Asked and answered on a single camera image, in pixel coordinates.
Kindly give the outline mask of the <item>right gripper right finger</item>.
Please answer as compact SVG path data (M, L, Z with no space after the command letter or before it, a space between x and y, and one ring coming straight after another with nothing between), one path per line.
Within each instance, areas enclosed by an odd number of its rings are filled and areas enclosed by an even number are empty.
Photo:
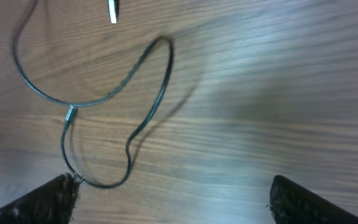
M270 188L269 209L276 224L358 224L358 217L276 175Z

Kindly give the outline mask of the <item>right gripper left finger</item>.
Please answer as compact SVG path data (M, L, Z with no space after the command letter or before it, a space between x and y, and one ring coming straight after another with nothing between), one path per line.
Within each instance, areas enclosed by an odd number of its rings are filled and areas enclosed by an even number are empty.
M80 181L57 176L0 208L0 224L68 224L79 198Z

